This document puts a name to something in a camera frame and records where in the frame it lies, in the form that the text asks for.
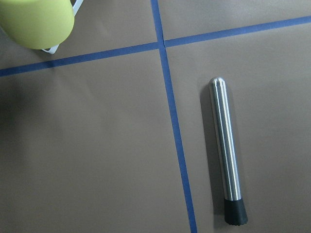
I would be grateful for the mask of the yellow-green cup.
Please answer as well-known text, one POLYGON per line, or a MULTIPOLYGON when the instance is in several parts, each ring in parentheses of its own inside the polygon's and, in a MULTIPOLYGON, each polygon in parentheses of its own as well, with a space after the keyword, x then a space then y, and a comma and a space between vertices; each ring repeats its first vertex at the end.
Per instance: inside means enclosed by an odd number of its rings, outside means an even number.
POLYGON ((74 26, 69 0, 2 0, 0 27, 17 44, 35 50, 64 42, 74 26))

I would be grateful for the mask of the steel muddler black tip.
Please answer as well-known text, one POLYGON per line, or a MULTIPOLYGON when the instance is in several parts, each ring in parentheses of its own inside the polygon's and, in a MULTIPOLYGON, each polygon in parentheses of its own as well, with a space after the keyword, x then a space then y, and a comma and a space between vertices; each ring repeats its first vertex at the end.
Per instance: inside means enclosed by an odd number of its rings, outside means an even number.
POLYGON ((224 191, 225 222, 241 226, 248 222, 242 199, 226 82, 210 80, 210 96, 224 191))

